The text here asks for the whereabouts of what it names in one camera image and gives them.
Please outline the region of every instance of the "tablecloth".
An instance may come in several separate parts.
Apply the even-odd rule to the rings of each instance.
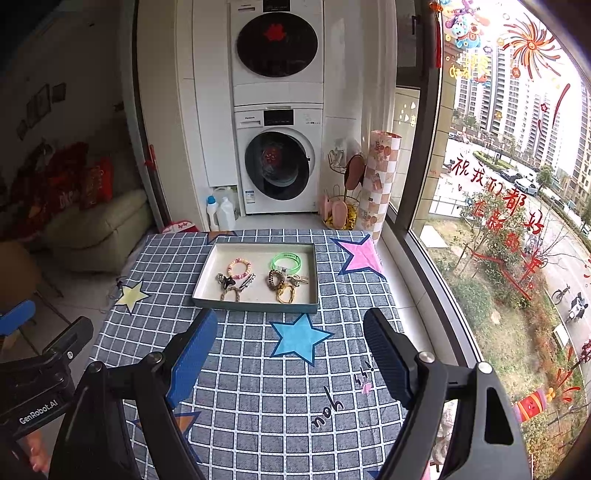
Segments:
[[[123,282],[141,283],[148,297],[131,314],[125,305],[111,308],[89,362],[136,363],[184,332],[199,311],[191,294],[214,242],[314,243],[320,305],[309,319],[331,335],[313,347],[313,365],[293,353],[271,356],[281,340],[272,323],[295,324],[299,314],[216,310],[213,348],[192,397],[174,412],[184,417],[195,461],[211,480],[374,478],[405,411],[384,386],[361,322],[368,308],[379,307],[396,331],[402,324],[379,272],[345,273],[355,262],[342,246],[365,237],[302,229],[153,235]],[[124,408],[140,472],[158,478],[135,404],[125,401]]]

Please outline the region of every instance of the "dryer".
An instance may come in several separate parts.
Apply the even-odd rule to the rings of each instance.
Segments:
[[[230,2],[234,105],[322,103],[322,0]]]
[[[321,106],[237,107],[235,121],[246,213],[317,211]]]

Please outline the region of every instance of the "blue gripper pad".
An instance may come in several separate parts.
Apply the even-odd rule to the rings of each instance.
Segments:
[[[10,335],[27,320],[35,315],[35,303],[25,300],[19,303],[6,315],[0,316],[0,335]]]
[[[404,408],[410,408],[414,401],[417,350],[405,335],[394,331],[376,308],[363,316],[363,335],[390,396]]]
[[[170,388],[166,395],[171,409],[191,395],[216,336],[217,317],[213,310],[209,310],[172,368]]]

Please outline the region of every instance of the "washing machine door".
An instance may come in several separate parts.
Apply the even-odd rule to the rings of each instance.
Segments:
[[[310,157],[302,143],[286,132],[266,131],[248,144],[244,157],[253,184],[275,200],[291,200],[310,178]]]
[[[236,49],[250,71],[263,77],[288,77],[314,60],[318,37],[302,17],[272,12],[253,18],[244,26]]]

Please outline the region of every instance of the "green bracelet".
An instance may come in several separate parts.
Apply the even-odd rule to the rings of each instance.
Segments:
[[[284,267],[279,267],[276,262],[278,260],[283,259],[283,258],[289,258],[290,260],[293,260],[295,262],[295,267],[290,268],[289,270],[285,268],[285,273],[287,273],[288,275],[295,275],[296,273],[298,273],[300,271],[301,258],[296,254],[291,254],[291,253],[287,253],[287,252],[282,253],[282,254],[278,254],[273,258],[273,260],[271,260],[271,269],[282,271],[284,269]]]

